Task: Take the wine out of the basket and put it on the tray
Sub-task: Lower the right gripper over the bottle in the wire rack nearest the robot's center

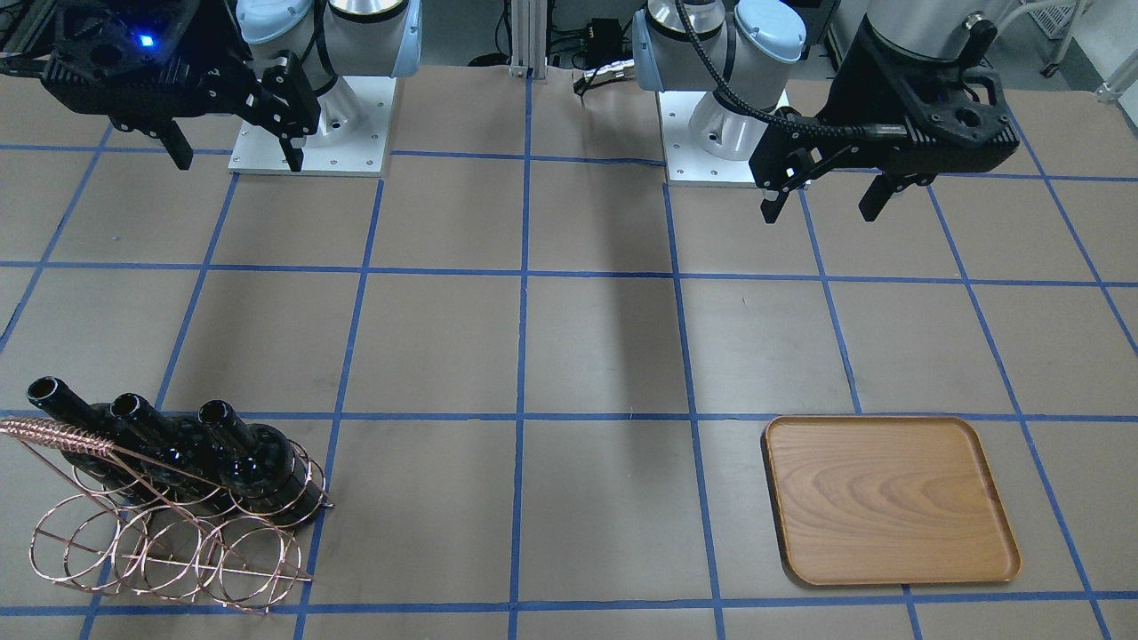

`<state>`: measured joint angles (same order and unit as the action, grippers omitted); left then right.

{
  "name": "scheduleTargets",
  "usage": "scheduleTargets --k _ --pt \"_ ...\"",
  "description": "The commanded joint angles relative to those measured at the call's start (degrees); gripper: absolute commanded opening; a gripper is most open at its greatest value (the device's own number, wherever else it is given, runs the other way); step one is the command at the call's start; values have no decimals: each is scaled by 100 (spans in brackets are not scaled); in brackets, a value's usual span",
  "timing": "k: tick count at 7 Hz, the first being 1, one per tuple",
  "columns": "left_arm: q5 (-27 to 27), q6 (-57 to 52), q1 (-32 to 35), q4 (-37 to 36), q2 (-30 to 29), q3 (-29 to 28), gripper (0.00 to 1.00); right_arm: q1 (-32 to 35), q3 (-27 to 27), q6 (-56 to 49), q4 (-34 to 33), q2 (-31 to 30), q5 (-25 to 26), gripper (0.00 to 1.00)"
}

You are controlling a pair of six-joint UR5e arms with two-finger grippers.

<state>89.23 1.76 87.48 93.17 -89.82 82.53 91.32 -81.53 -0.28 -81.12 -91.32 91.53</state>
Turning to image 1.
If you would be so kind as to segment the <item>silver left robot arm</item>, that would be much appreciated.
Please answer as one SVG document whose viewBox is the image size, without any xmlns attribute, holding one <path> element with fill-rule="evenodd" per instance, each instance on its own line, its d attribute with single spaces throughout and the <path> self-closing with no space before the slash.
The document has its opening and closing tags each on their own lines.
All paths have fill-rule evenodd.
<svg viewBox="0 0 1138 640">
<path fill-rule="evenodd" d="M 836 169 L 875 169 L 859 211 L 943 173 L 988 172 L 1020 148 L 1001 80 L 984 64 L 1007 1 L 871 1 L 820 110 L 780 106 L 807 44 L 781 1 L 650 1 L 633 57 L 648 91 L 699 91 L 693 126 L 717 156 L 747 161 L 774 223 L 795 190 Z"/>
</svg>

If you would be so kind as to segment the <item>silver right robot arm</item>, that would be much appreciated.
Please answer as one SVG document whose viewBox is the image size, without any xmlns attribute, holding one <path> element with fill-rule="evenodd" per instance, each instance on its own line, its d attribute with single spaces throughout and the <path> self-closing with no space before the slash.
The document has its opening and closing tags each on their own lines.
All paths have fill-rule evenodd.
<svg viewBox="0 0 1138 640">
<path fill-rule="evenodd" d="M 381 174 L 389 104 L 421 58 L 418 1 L 38 1 L 6 76 L 193 161 L 182 120 L 236 115 L 230 170 Z"/>
</svg>

